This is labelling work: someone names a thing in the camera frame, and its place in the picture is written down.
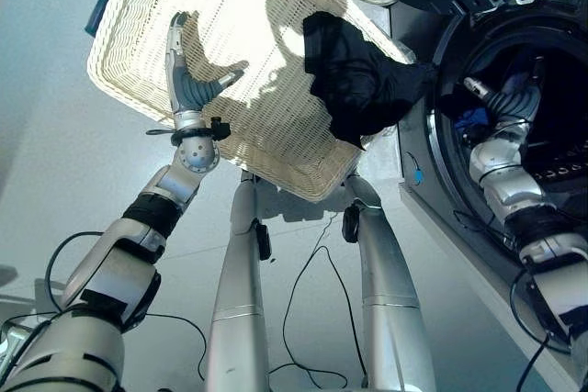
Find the black cloth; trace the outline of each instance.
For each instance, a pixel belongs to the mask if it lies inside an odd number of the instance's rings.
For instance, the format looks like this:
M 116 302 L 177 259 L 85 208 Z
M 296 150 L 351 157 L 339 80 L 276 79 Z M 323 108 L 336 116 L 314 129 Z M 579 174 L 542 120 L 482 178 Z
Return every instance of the black cloth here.
M 432 63 L 396 62 L 332 14 L 306 17 L 303 30 L 304 70 L 315 76 L 311 94 L 333 117 L 333 135 L 359 148 L 361 135 L 396 124 L 436 78 Z

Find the white floor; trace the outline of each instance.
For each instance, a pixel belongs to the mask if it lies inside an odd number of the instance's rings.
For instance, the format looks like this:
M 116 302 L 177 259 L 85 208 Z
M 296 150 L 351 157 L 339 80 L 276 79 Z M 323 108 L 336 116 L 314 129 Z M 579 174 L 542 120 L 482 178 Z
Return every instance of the white floor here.
M 0 0 L 0 320 L 48 308 L 39 281 L 54 247 L 78 230 L 106 228 L 173 154 L 167 137 L 144 135 L 153 122 L 89 81 L 85 59 L 92 40 L 83 27 L 95 2 Z M 512 390 L 526 359 L 401 204 L 393 140 L 382 139 L 361 171 L 380 191 L 411 267 L 438 390 Z M 187 317 L 208 334 L 238 176 L 236 167 L 222 162 L 204 181 L 157 265 L 163 284 L 151 312 Z M 275 261 L 262 264 L 261 277 L 275 366 L 288 361 L 281 341 L 288 292 L 328 218 L 344 205 L 337 198 L 310 205 L 284 194 L 271 201 L 265 213 Z M 284 207 L 288 212 L 278 215 Z M 349 290 L 361 341 L 358 250 L 342 240 L 341 218 L 322 243 Z M 53 278 L 63 282 L 90 244 L 72 243 Z M 341 371 L 359 386 L 345 300 L 322 256 L 300 281 L 288 338 L 303 363 Z M 183 323 L 149 318 L 125 341 L 123 386 L 129 391 L 201 390 L 196 363 L 202 343 Z M 317 378 L 324 386 L 340 385 L 327 375 Z M 547 390 L 535 373 L 527 381 L 526 390 Z M 311 385 L 293 368 L 273 375 L 271 384 L 276 391 Z

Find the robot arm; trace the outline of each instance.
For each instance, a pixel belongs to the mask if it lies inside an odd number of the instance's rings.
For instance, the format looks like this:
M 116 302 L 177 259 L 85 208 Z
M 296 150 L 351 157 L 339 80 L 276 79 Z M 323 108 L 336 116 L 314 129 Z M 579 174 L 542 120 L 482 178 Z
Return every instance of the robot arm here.
M 518 92 L 495 93 L 465 79 L 498 121 L 493 134 L 472 150 L 469 174 L 513 236 L 532 276 L 527 292 L 534 310 L 550 337 L 571 345 L 582 381 L 588 372 L 588 243 L 521 164 L 520 149 L 539 106 L 542 62 L 536 59 L 531 81 Z
M 201 110 L 243 71 L 219 81 L 193 80 L 181 48 L 187 14 L 176 14 L 168 32 L 165 64 L 177 147 L 137 199 L 114 221 L 80 262 L 61 298 L 62 312 L 31 334 L 14 357 L 0 391 L 119 392 L 124 361 L 122 332 L 137 326 L 161 283 L 154 264 L 165 241 L 219 162 L 215 141 L 230 135 L 214 118 L 207 127 Z

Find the wicker basket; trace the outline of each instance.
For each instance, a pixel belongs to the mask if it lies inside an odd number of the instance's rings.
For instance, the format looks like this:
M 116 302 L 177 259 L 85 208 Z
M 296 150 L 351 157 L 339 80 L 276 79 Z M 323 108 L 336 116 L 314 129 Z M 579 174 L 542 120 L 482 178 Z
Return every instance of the wicker basket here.
M 341 183 L 360 150 L 333 137 L 331 117 L 309 93 L 302 19 L 317 10 L 353 23 L 391 58 L 413 61 L 348 0 L 109 0 L 88 73 L 107 94 L 172 126 L 165 39 L 174 13 L 190 12 L 183 44 L 195 78 L 246 66 L 245 76 L 205 108 L 207 118 L 231 123 L 222 157 L 318 201 Z

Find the black cable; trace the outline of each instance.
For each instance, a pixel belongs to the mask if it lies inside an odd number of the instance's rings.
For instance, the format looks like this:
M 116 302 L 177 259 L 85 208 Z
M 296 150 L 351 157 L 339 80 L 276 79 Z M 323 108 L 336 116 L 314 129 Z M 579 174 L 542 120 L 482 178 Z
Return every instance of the black cable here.
M 412 160 L 413 160 L 413 162 L 414 162 L 414 168 L 415 168 L 416 170 L 420 170 L 421 168 L 419 167 L 419 163 L 416 161 L 416 158 L 414 158 L 414 155 L 413 155 L 412 153 L 410 153 L 409 151 L 405 151 L 404 153 L 406 153 L 408 156 L 410 156 L 410 157 L 411 157 L 411 159 L 412 159 Z
M 577 216 L 572 215 L 572 213 L 568 213 L 567 211 L 564 211 L 560 208 L 556 207 L 556 210 L 558 210 L 558 213 L 560 213 L 561 215 L 565 216 L 566 218 L 573 220 L 574 222 L 577 222 L 579 224 L 587 224 L 588 223 L 588 219 L 584 219 L 584 218 L 579 218 Z
M 409 151 L 405 151 L 404 153 L 406 153 L 408 156 L 410 156 L 411 159 L 413 160 L 413 163 L 414 163 L 414 186 L 418 186 L 423 181 L 423 171 L 421 170 L 419 163 L 416 161 L 416 158 L 414 157 L 414 155 L 412 153 L 410 153 Z
M 200 337 L 202 337 L 202 342 L 204 343 L 204 351 L 202 352 L 202 356 L 200 357 L 200 361 L 198 362 L 198 376 L 200 377 L 200 379 L 202 381 L 204 381 L 204 375 L 202 374 L 202 362 L 204 361 L 204 357 L 206 355 L 206 350 L 207 350 L 207 343 L 206 343 L 206 337 L 204 336 L 204 332 L 202 332 L 202 329 L 193 321 L 185 319 L 183 317 L 179 317 L 179 316 L 174 316 L 172 314 L 155 314 L 152 312 L 148 312 L 146 314 L 147 316 L 150 317 L 163 317 L 166 319 L 176 319 L 176 320 L 181 320 L 184 321 L 185 323 L 187 323 L 188 325 L 190 325 L 191 327 L 193 327 L 195 330 L 198 331 L 198 333 L 200 334 Z
M 537 360 L 537 358 L 539 358 L 539 355 L 541 355 L 543 350 L 548 347 L 548 342 L 549 335 L 546 335 L 545 340 L 541 342 L 539 349 L 537 349 L 537 352 L 531 357 L 531 360 L 529 360 L 529 363 L 526 365 L 525 371 L 523 371 L 521 378 L 518 380 L 518 384 L 516 385 L 516 392 L 521 392 L 523 384 L 525 383 L 526 377 L 529 375 L 529 372 L 531 372 L 533 364 L 535 364 L 535 361 Z
M 478 223 L 479 225 L 481 225 L 481 229 L 472 229 L 471 227 L 469 227 L 468 225 L 466 225 L 461 218 L 459 217 L 464 217 L 469 219 L 469 221 L 471 221 L 472 223 Z M 457 222 L 459 222 L 459 225 L 461 225 L 464 229 L 469 230 L 469 231 L 473 231 L 474 233 L 482 233 L 484 231 L 491 231 L 499 236 L 501 236 L 503 239 L 510 241 L 511 238 L 509 236 L 507 236 L 506 234 L 504 234 L 502 231 L 497 230 L 493 227 L 490 226 L 490 224 L 492 224 L 492 222 L 494 221 L 494 218 L 496 217 L 496 215 L 494 215 L 492 213 L 492 217 L 490 218 L 490 220 L 488 222 L 484 222 L 483 219 L 478 218 L 476 216 L 470 215 L 464 211 L 460 211 L 460 210 L 453 210 L 453 217 L 456 219 Z
M 25 353 L 25 351 L 28 349 L 28 347 L 30 346 L 30 344 L 33 343 L 33 341 L 39 336 L 39 334 L 45 328 L 47 328 L 59 316 L 60 316 L 60 314 L 54 315 L 52 318 L 41 322 L 36 328 L 34 328 L 31 331 L 31 333 L 29 334 L 29 336 L 27 337 L 27 339 L 24 341 L 24 343 L 22 343 L 22 345 L 20 346 L 20 348 L 18 348 L 17 353 L 15 353 L 14 356 L 8 362 L 8 365 L 6 366 L 5 371 L 2 373 L 2 377 L 0 377 L 0 387 L 2 387 L 6 383 L 6 380 L 8 379 L 8 376 L 10 375 L 10 373 L 12 372 L 12 370 L 17 365 L 17 361 L 20 360 L 20 358 Z
M 511 306 L 511 311 L 513 312 L 513 316 L 514 316 L 514 319 L 516 320 L 516 323 L 518 323 L 518 326 L 521 327 L 521 329 L 525 332 L 525 334 L 528 335 L 534 342 L 542 343 L 542 341 L 533 332 L 531 332 L 531 330 L 521 320 L 521 318 L 518 315 L 518 311 L 516 310 L 516 304 L 515 304 L 516 285 L 520 282 L 521 278 L 523 278 L 523 276 L 525 274 L 526 274 L 526 269 L 523 268 L 519 272 L 519 274 L 516 275 L 516 277 L 514 278 L 514 281 L 511 283 L 511 289 L 510 289 L 510 292 L 508 295 L 510 306 Z M 565 349 L 561 349 L 561 348 L 551 346 L 551 345 L 548 345 L 548 349 L 550 349 L 551 351 L 555 351 L 556 353 L 564 353 L 566 355 L 570 355 L 569 349 L 565 350 Z
M 10 322 L 12 322 L 12 320 L 16 320 L 16 319 L 23 319 L 25 317 L 35 317 L 35 316 L 48 316 L 48 315 L 55 315 L 54 311 L 50 311 L 50 312 L 35 312 L 32 314 L 20 314 L 18 316 L 13 316 L 13 317 L 9 317 L 8 319 L 4 320 L 4 323 L 2 323 L 2 326 L 0 326 L 0 335 L 1 334 L 6 334 L 7 333 L 7 328 L 8 328 L 8 324 L 10 324 Z
M 294 293 L 296 292 L 296 287 L 298 285 L 298 282 L 300 281 L 300 278 L 302 277 L 302 275 L 304 274 L 304 272 L 306 271 L 306 269 L 308 268 L 309 264 L 311 263 L 312 259 L 314 258 L 314 256 L 316 256 L 316 254 L 320 251 L 320 250 L 325 250 L 327 253 L 327 258 L 329 259 L 329 263 L 331 264 L 331 266 L 333 267 L 335 274 L 337 275 L 337 279 L 339 280 L 339 284 L 341 285 L 341 287 L 344 290 L 344 294 L 345 294 L 345 300 L 347 303 L 347 309 L 349 312 L 349 318 L 351 321 L 351 328 L 352 328 L 352 332 L 353 332 L 353 336 L 354 336 L 354 342 L 356 345 L 356 351 L 357 351 L 357 358 L 359 359 L 359 363 L 361 364 L 361 368 L 362 371 L 366 372 L 366 368 L 363 362 L 363 357 L 361 356 L 361 351 L 359 349 L 359 342 L 357 340 L 357 332 L 356 332 L 356 324 L 353 318 L 353 311 L 351 309 L 351 301 L 349 300 L 349 294 L 347 292 L 347 289 L 345 287 L 345 284 L 343 282 L 343 279 L 341 278 L 341 275 L 339 274 L 339 272 L 336 269 L 336 266 L 334 265 L 333 259 L 331 258 L 331 254 L 329 253 L 329 249 L 325 246 L 319 246 L 321 243 L 322 238 L 324 237 L 324 234 L 326 233 L 326 231 L 328 230 L 328 228 L 331 226 L 331 224 L 333 223 L 333 219 L 336 218 L 337 214 L 331 216 L 331 218 L 329 219 L 329 222 L 327 223 L 327 225 L 322 229 L 322 233 L 319 236 L 319 239 L 316 241 L 316 244 L 314 245 L 314 249 L 312 250 L 311 256 L 309 257 L 309 259 L 306 261 L 306 263 L 303 265 L 302 269 L 300 270 L 298 276 L 296 277 L 296 280 L 294 281 L 294 285 L 290 291 L 290 297 L 289 297 L 289 301 L 288 301 L 288 306 L 286 308 L 286 314 L 284 315 L 284 320 L 282 322 L 282 341 L 284 342 L 284 346 L 286 347 L 286 351 L 288 352 L 288 355 L 292 361 L 291 364 L 282 364 L 281 366 L 272 369 L 272 371 L 270 371 L 270 373 L 274 373 L 279 369 L 282 369 L 284 367 L 287 366 L 292 366 L 295 365 L 297 366 L 299 369 L 302 369 L 304 371 L 306 371 L 307 375 L 309 376 L 309 379 L 312 381 L 312 383 L 318 387 L 318 388 L 322 388 L 314 379 L 314 377 L 312 376 L 313 372 L 316 373 L 324 373 L 324 374 L 330 374 L 330 375 L 336 375 L 339 376 L 340 378 L 342 378 L 345 381 L 345 384 L 343 385 L 343 387 L 347 387 L 347 377 L 335 372 L 335 371 L 327 371 L 327 370 L 321 370 L 321 369 L 313 369 L 313 368 L 309 368 L 308 366 L 299 363 L 296 358 L 294 357 L 294 355 L 292 354 L 292 351 L 290 350 L 289 346 L 288 346 L 288 342 L 286 340 L 286 321 L 288 319 L 288 314 L 292 305 L 292 300 L 294 298 Z
M 165 135 L 167 133 L 174 133 L 173 129 L 149 129 L 145 132 L 145 135 Z
M 298 366 L 296 363 L 284 363 L 284 364 L 281 364 L 281 365 L 280 365 L 280 366 L 278 366 L 278 367 L 275 367 L 275 368 L 274 368 L 274 369 L 272 369 L 271 371 L 269 371 L 269 374 L 270 374 L 270 375 L 272 375 L 272 374 L 274 374 L 275 372 L 279 371 L 280 369 L 284 369 L 285 367 L 290 367 L 290 366 L 296 366 L 296 367 L 299 367 L 299 366 Z
M 480 177 L 480 179 L 478 180 L 478 185 L 481 185 L 481 181 L 488 176 L 489 174 L 493 174 L 494 172 L 498 172 L 499 170 L 504 170 L 504 169 L 513 169 L 515 167 L 523 167 L 522 164 L 508 164 L 508 165 L 503 165 L 501 167 L 496 167 L 495 169 L 489 170 L 488 172 L 486 172 L 485 174 L 482 174 L 482 176 Z
M 78 233 L 71 235 L 69 238 L 67 238 L 65 241 L 63 241 L 57 246 L 57 248 L 51 255 L 51 258 L 49 259 L 49 263 L 47 263 L 47 268 L 45 269 L 45 292 L 47 293 L 47 297 L 49 298 L 53 306 L 55 306 L 55 308 L 59 312 L 62 312 L 62 307 L 60 307 L 59 303 L 57 303 L 57 300 L 55 300 L 53 292 L 51 291 L 51 271 L 53 270 L 55 260 L 57 259 L 59 253 L 62 252 L 63 247 L 65 247 L 65 245 L 67 245 L 74 239 L 79 238 L 81 236 L 102 236 L 102 231 L 80 231 Z

